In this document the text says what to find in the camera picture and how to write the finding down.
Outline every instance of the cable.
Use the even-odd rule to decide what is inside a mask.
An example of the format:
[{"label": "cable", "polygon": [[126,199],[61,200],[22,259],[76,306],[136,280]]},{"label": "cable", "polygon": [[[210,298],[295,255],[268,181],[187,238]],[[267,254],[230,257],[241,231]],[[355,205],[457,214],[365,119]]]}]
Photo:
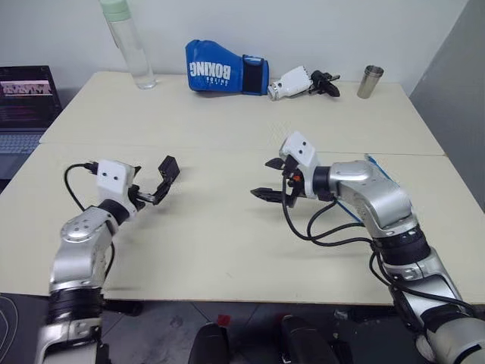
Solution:
[{"label": "cable", "polygon": [[374,157],[368,153],[364,154],[364,157],[373,165],[375,165],[377,168],[379,168],[380,173],[382,173],[388,180],[393,180],[385,170],[382,169],[382,167],[379,166],[379,163],[374,159]]},{"label": "cable", "polygon": [[369,259],[369,269],[371,270],[375,278],[377,278],[379,281],[384,283],[386,286],[390,286],[390,283],[386,281],[384,278],[382,278],[374,269],[374,260],[376,259],[376,256],[377,254],[375,252],[372,252],[371,258]]},{"label": "cable", "polygon": [[[17,305],[15,305],[15,302],[13,300],[11,300],[10,298],[4,297],[4,296],[0,296],[0,299],[7,300],[8,302],[10,302],[10,304],[14,307],[14,311],[15,311],[15,328],[14,328],[14,333],[12,334],[12,337],[10,339],[10,342],[7,345],[7,349],[5,349],[5,352],[3,353],[2,357],[0,357],[0,363],[2,363],[3,362],[3,359],[6,357],[8,351],[10,350],[10,347],[11,347],[12,343],[14,342],[15,335],[17,334],[17,329],[18,329],[18,309],[17,309]],[[2,312],[2,316],[5,319],[5,321],[7,322],[7,319],[5,318],[5,315],[3,314],[3,312]],[[2,341],[2,345],[0,346],[0,352],[3,349],[3,344],[4,343],[5,343],[5,341],[3,340]]]},{"label": "cable", "polygon": [[7,340],[8,332],[10,330],[10,325],[8,324],[8,320],[5,317],[5,314],[1,310],[0,310],[0,315],[2,315],[3,321],[5,321],[5,336],[3,337],[2,343],[0,344],[0,353],[1,353],[2,350],[3,350],[3,345],[5,344],[5,341]]},{"label": "cable", "polygon": [[382,263],[382,259],[380,257],[380,254],[376,254],[376,257],[377,257],[377,264],[379,265],[380,273],[390,283],[391,289],[397,289],[397,290],[400,290],[402,292],[412,294],[413,296],[426,298],[428,300],[435,300],[435,301],[440,301],[440,302],[451,303],[451,304],[456,305],[456,306],[461,306],[461,307],[464,307],[465,309],[467,309],[474,317],[477,317],[477,312],[475,311],[475,308],[470,303],[466,303],[462,300],[457,300],[456,298],[439,296],[439,295],[432,294],[432,293],[425,293],[425,292],[421,292],[419,290],[413,290],[409,287],[402,285],[401,283],[396,281],[393,277],[391,277],[387,274],[386,270],[383,267],[383,263]]},{"label": "cable", "polygon": [[66,185],[66,189],[67,189],[68,193],[70,194],[70,196],[73,198],[73,200],[76,203],[76,205],[79,206],[79,208],[81,209],[81,211],[84,211],[86,209],[84,208],[83,205],[81,205],[81,202],[79,202],[79,200],[77,199],[76,195],[74,195],[74,192],[70,188],[69,181],[67,180],[67,176],[69,175],[70,170],[71,169],[74,169],[74,168],[78,168],[78,167],[85,168],[85,164],[84,163],[77,163],[75,165],[70,165],[69,167],[67,167],[67,169],[64,171],[64,184]]},{"label": "cable", "polygon": [[356,220],[357,222],[362,222],[360,218],[358,218],[352,211],[350,211],[343,203],[340,201],[337,201],[336,204],[342,208],[343,211],[345,211],[348,215],[350,215],[351,218]]},{"label": "cable", "polygon": [[108,277],[109,272],[111,270],[111,267],[113,266],[113,261],[114,261],[115,249],[114,249],[114,244],[113,244],[112,241],[111,241],[110,247],[111,247],[111,257],[109,259],[108,267],[106,268],[106,271],[105,271],[105,279]]},{"label": "cable", "polygon": [[313,244],[316,244],[318,246],[340,246],[348,243],[354,243],[357,241],[364,241],[366,243],[373,243],[371,239],[365,238],[365,237],[353,237],[350,239],[345,239],[345,240],[340,240],[332,243],[323,243],[321,241],[318,241],[317,239],[322,238],[322,237],[327,237],[328,235],[334,234],[337,231],[341,231],[343,229],[347,228],[353,228],[353,227],[362,227],[364,226],[362,223],[351,223],[351,224],[344,224],[339,227],[335,227],[332,230],[326,231],[325,233],[319,234],[316,237],[313,237],[311,235],[311,226],[313,225],[314,221],[323,214],[324,212],[330,210],[336,205],[336,200],[332,201],[329,205],[323,207],[322,209],[318,210],[310,219],[307,225],[307,235],[301,234],[298,230],[296,230],[295,225],[291,221],[291,217],[289,216],[288,213],[288,206],[286,205],[286,178],[283,177],[283,184],[281,188],[281,204],[283,206],[283,214],[285,215],[286,222],[288,223],[288,226],[290,230],[300,239],[306,240],[306,241],[311,241]]},{"label": "cable", "polygon": [[[78,168],[78,167],[83,167],[85,169],[89,169],[93,174],[95,174],[97,172],[98,164],[95,163],[95,162],[93,162],[93,163],[76,163],[75,165],[70,165],[64,171],[64,184],[66,185],[66,189],[67,189],[68,193],[73,198],[76,205],[78,205],[78,207],[81,209],[81,211],[86,211],[84,206],[81,204],[81,202],[79,202],[76,195],[74,194],[74,192],[70,188],[69,180],[67,179],[70,170],[74,169],[74,168]],[[113,244],[112,241],[111,241],[110,247],[111,247],[111,257],[109,259],[108,267],[106,268],[106,271],[105,271],[105,279],[107,278],[107,276],[108,276],[108,274],[111,270],[111,267],[113,266],[113,261],[114,261],[115,249],[114,249],[114,244]]]}]

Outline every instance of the laptop screen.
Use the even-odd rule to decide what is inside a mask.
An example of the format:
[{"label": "laptop screen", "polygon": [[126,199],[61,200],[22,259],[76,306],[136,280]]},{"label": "laptop screen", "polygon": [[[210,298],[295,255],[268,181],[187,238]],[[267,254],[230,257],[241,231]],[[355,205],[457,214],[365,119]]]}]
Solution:
[{"label": "laptop screen", "polygon": [[0,67],[0,130],[44,130],[61,111],[49,66]]}]

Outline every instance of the black cable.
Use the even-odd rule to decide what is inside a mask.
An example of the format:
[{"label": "black cable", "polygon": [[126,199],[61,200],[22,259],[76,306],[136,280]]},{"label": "black cable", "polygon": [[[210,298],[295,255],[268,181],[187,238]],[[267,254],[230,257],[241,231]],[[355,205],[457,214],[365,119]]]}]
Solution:
[{"label": "black cable", "polygon": [[419,290],[413,290],[409,287],[406,287],[406,286],[400,284],[393,277],[391,277],[387,274],[386,270],[383,267],[383,263],[382,263],[382,259],[380,258],[380,254],[376,254],[376,257],[377,257],[377,264],[379,265],[380,273],[384,276],[385,279],[388,280],[388,282],[390,282],[390,288],[391,289],[397,289],[397,290],[400,290],[402,292],[412,294],[413,296],[426,298],[428,300],[435,300],[435,301],[440,301],[440,302],[451,303],[452,305],[456,305],[456,306],[461,306],[461,307],[464,307],[466,310],[468,310],[471,313],[472,316],[477,317],[477,312],[475,311],[475,308],[470,303],[466,303],[462,300],[457,300],[456,298],[450,298],[450,297],[438,296],[438,295],[432,294],[432,293],[420,292]]},{"label": "black cable", "polygon": [[67,169],[64,171],[64,184],[66,185],[66,189],[67,189],[68,193],[70,194],[70,196],[73,198],[73,200],[76,203],[76,205],[79,206],[79,208],[81,209],[81,211],[84,211],[86,209],[84,208],[83,205],[81,205],[81,202],[79,202],[79,200],[77,199],[76,195],[74,195],[74,192],[70,188],[69,180],[67,179],[67,176],[69,175],[70,170],[71,169],[74,169],[74,168],[78,168],[78,167],[83,167],[84,168],[85,165],[84,165],[84,163],[78,163],[78,164],[70,165],[69,167],[67,167]]},{"label": "black cable", "polygon": [[110,247],[111,247],[111,257],[109,259],[108,267],[106,268],[106,271],[105,271],[105,279],[108,277],[109,272],[110,272],[111,267],[113,266],[113,262],[114,262],[115,249],[114,249],[114,244],[113,244],[112,241],[111,241]]},{"label": "black cable", "polygon": [[[70,194],[70,196],[72,197],[72,199],[74,200],[76,205],[81,209],[81,211],[86,211],[84,206],[81,204],[81,202],[79,202],[76,195],[74,194],[74,192],[70,188],[69,180],[67,179],[67,177],[69,176],[69,172],[72,169],[78,168],[78,167],[83,167],[83,168],[89,169],[91,172],[94,172],[93,168],[97,168],[97,163],[96,164],[93,164],[93,163],[76,163],[74,165],[70,165],[64,171],[64,184],[66,185],[66,189],[67,189],[68,193]],[[108,267],[106,268],[106,271],[105,271],[105,279],[107,278],[109,271],[111,270],[111,267],[113,266],[113,261],[114,261],[115,249],[114,249],[114,244],[113,244],[112,241],[111,241],[110,247],[111,247],[111,257],[109,259]]]},{"label": "black cable", "polygon": [[288,206],[286,205],[286,178],[285,177],[283,178],[283,184],[282,184],[282,187],[281,187],[281,204],[283,206],[283,214],[285,215],[285,219],[286,219],[286,222],[288,223],[289,228],[300,239],[303,239],[303,240],[306,240],[306,241],[311,241],[313,244],[316,244],[318,246],[340,246],[340,245],[344,245],[344,244],[348,244],[348,243],[354,243],[354,242],[357,242],[357,241],[363,241],[363,242],[370,243],[370,244],[373,243],[373,241],[371,239],[368,239],[366,237],[353,237],[353,238],[350,238],[350,239],[335,241],[335,242],[332,242],[332,243],[323,243],[323,242],[317,240],[317,239],[320,239],[322,237],[327,237],[327,236],[334,234],[337,231],[341,231],[343,229],[353,228],[353,227],[363,227],[364,226],[362,223],[357,223],[357,222],[340,225],[339,227],[335,227],[334,229],[326,231],[326,232],[319,234],[315,237],[313,237],[311,235],[311,226],[313,225],[314,221],[318,218],[318,216],[322,215],[324,212],[333,208],[336,205],[336,199],[334,201],[332,201],[332,203],[330,203],[329,205],[327,205],[327,206],[323,207],[322,209],[318,210],[317,212],[315,212],[315,214],[311,217],[311,219],[310,219],[310,221],[308,222],[308,225],[307,225],[307,235],[308,236],[301,234],[298,230],[296,230],[296,227],[293,224],[293,222],[291,221],[291,217],[289,216]]},{"label": "black cable", "polygon": [[390,283],[386,281],[384,278],[382,278],[379,275],[379,273],[377,273],[376,270],[374,269],[374,260],[376,259],[376,256],[377,254],[375,252],[372,252],[371,258],[369,259],[369,269],[371,270],[375,278],[377,278],[379,281],[384,283],[386,286],[390,286]]}]

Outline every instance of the blue boxing glove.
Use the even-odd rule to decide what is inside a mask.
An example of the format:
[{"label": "blue boxing glove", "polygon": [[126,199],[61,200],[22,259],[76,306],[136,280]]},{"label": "blue boxing glove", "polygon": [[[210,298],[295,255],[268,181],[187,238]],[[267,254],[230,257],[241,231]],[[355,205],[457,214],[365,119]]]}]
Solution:
[{"label": "blue boxing glove", "polygon": [[185,47],[189,87],[194,91],[218,91],[266,95],[268,61],[239,57],[211,40],[193,40]]}]

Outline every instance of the laptop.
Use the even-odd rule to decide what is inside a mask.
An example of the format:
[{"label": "laptop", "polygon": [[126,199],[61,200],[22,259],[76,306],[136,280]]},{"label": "laptop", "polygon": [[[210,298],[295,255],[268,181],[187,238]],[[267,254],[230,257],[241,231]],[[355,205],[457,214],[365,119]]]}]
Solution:
[{"label": "laptop", "polygon": [[61,111],[49,66],[0,67],[0,187]]}]

